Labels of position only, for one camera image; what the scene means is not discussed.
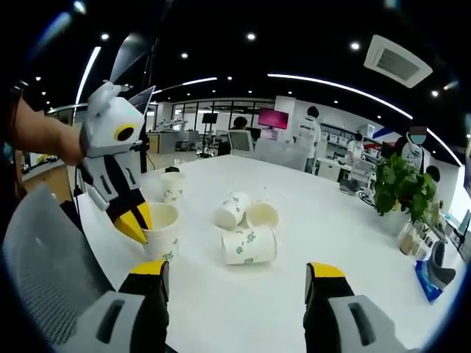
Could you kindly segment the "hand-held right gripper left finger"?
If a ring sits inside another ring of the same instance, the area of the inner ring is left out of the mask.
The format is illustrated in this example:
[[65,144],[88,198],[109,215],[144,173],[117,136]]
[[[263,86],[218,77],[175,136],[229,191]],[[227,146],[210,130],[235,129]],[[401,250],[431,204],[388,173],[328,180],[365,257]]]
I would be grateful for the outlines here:
[[78,319],[57,352],[164,352],[169,325],[169,262],[134,267]]

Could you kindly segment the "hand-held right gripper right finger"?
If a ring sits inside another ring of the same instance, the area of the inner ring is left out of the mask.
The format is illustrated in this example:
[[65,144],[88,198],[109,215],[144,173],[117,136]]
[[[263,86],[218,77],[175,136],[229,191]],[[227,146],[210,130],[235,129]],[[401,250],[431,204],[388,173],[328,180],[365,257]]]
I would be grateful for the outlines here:
[[307,352],[408,352],[393,320],[365,295],[355,295],[343,271],[333,265],[306,266]]

